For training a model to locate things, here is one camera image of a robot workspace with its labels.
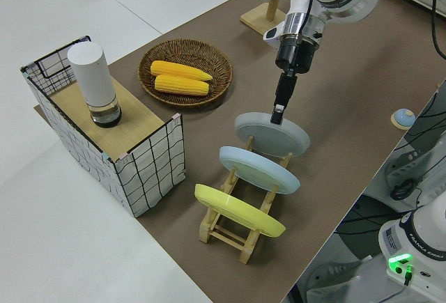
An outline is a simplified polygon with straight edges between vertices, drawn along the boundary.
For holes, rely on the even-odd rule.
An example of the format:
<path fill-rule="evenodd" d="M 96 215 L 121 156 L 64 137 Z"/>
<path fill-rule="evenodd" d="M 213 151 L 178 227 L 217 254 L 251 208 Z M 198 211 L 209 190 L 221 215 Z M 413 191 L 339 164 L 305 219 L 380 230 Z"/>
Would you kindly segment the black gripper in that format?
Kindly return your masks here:
<path fill-rule="evenodd" d="M 311 68 L 317 46 L 305 40 L 285 38 L 280 42 L 275 64 L 283 72 L 275 91 L 275 101 L 270 122 L 282 123 L 285 109 L 293 95 L 297 76 L 295 73 L 307 73 Z"/>

